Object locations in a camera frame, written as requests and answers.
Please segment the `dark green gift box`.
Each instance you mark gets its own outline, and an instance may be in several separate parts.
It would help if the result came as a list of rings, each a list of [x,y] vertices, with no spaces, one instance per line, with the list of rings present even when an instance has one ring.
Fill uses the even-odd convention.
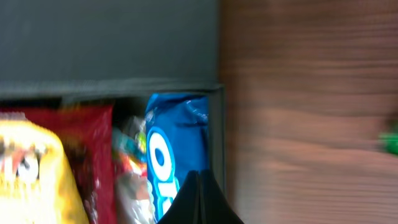
[[[1,0],[1,99],[209,97],[209,159],[226,190],[219,1]]]

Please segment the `green Haribo gummy bag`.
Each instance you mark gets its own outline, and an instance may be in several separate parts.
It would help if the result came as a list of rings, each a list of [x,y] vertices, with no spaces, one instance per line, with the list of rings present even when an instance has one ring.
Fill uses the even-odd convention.
[[[113,128],[114,196],[118,223],[155,223],[147,180],[146,123],[132,116]]]

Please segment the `blue Oreo cookie pack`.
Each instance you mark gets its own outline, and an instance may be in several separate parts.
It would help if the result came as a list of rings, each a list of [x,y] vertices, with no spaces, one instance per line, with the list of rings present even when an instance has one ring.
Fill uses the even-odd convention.
[[[209,168],[208,98],[155,93],[146,108],[147,178],[155,220],[172,205],[191,170]]]

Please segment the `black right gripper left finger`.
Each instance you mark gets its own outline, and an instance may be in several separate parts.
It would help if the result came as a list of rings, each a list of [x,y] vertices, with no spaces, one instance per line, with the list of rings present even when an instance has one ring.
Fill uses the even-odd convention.
[[[199,175],[190,171],[166,214],[158,224],[198,224]]]

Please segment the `yellow nut snack bag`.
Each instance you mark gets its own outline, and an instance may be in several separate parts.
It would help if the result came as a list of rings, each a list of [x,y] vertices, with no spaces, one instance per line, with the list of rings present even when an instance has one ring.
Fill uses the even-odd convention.
[[[86,224],[61,140],[30,121],[1,121],[1,224]]]

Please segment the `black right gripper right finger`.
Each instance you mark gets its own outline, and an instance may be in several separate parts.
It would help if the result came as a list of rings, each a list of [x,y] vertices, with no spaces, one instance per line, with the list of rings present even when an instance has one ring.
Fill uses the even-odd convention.
[[[244,224],[229,206],[219,188],[213,173],[204,170],[200,173],[200,211],[205,224]]]

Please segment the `red Hacks candy bag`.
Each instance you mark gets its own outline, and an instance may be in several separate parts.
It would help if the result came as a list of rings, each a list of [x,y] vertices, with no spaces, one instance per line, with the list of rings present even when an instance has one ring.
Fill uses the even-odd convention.
[[[113,107],[1,108],[47,128],[61,140],[90,223],[115,224],[111,154]]]

